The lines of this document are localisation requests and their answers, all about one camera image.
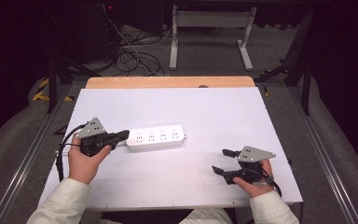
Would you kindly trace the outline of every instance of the power outlet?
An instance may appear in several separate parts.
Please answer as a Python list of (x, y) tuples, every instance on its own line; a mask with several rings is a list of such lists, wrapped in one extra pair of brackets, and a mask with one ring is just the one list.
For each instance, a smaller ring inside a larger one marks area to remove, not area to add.
[(180, 146), (186, 135), (181, 125), (130, 130), (126, 143), (130, 150)]

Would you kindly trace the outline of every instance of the white tabletop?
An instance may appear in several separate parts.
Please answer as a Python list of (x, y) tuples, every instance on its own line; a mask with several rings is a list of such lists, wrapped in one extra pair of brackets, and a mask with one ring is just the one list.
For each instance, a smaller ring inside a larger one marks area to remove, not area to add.
[[(94, 117), (109, 133), (180, 124), (187, 138), (178, 147), (141, 152), (119, 144), (91, 182), (90, 210), (249, 205), (242, 189), (227, 185), (212, 169), (239, 170), (237, 159), (225, 157), (222, 149), (242, 150), (245, 145), (275, 153), (270, 162), (283, 200), (302, 202), (258, 88), (85, 89), (67, 133)], [(67, 176), (67, 158), (63, 168)], [(58, 179), (53, 164), (41, 203)]]

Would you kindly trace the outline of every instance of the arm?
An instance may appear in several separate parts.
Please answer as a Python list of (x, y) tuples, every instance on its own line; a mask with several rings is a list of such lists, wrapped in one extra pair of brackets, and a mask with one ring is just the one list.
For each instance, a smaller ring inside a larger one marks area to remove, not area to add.
[(110, 153), (110, 146), (88, 157), (80, 152), (81, 140), (72, 139), (68, 153), (69, 176), (34, 211), (27, 223), (79, 223), (90, 195), (89, 183), (97, 175), (98, 166)]
[[(261, 161), (261, 166), (272, 176), (271, 164), (268, 160)], [(245, 190), (250, 197), (250, 203), (255, 223), (260, 224), (290, 224), (298, 223), (298, 219), (270, 185), (255, 186), (235, 177), (234, 182)]]

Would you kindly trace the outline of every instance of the clothing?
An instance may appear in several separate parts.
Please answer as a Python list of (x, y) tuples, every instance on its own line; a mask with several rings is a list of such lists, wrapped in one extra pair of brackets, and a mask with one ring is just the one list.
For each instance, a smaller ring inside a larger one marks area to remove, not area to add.
[[(73, 179), (64, 179), (28, 219), (32, 223), (78, 224), (86, 209), (91, 187)], [(271, 191), (250, 199), (255, 223), (298, 223), (296, 216), (277, 192)], [(194, 209), (180, 224), (231, 224), (224, 209)], [(101, 220), (101, 224), (117, 224)]]

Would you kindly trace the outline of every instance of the person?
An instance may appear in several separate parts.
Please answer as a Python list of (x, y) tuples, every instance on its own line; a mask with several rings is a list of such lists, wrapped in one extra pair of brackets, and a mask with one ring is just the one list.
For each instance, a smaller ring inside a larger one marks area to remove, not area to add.
[[(68, 152), (69, 175), (48, 198), (29, 217), (29, 224), (37, 223), (79, 223), (86, 209), (86, 201), (90, 195), (90, 182), (97, 175), (100, 163), (110, 153), (111, 147), (104, 147), (98, 154), (88, 157), (81, 153), (80, 139), (73, 137)], [(263, 169), (272, 175), (269, 160), (260, 162)], [(279, 194), (269, 185), (252, 185), (241, 178), (233, 181), (250, 196), (250, 205), (255, 223), (298, 223), (296, 216), (281, 199)], [(103, 219), (101, 224), (116, 224)], [(231, 219), (224, 209), (194, 209), (181, 224), (191, 223), (224, 223), (231, 224)]]

